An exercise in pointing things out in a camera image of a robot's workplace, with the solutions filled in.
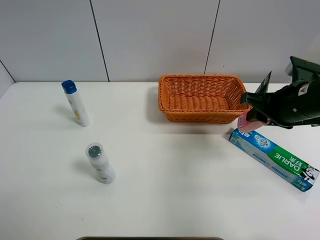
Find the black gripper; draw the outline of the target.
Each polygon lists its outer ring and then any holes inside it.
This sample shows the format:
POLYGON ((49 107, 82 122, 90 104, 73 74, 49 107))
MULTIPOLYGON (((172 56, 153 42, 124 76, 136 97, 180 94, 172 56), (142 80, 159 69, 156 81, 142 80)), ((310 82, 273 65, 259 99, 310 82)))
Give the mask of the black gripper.
POLYGON ((320 65, 295 56, 290 57, 286 68, 291 76, 289 85, 271 93, 245 92, 240 104, 251 105, 246 114, 248 122, 268 123, 268 111, 263 106, 268 102, 271 126, 292 129, 295 126, 320 125, 320 65))

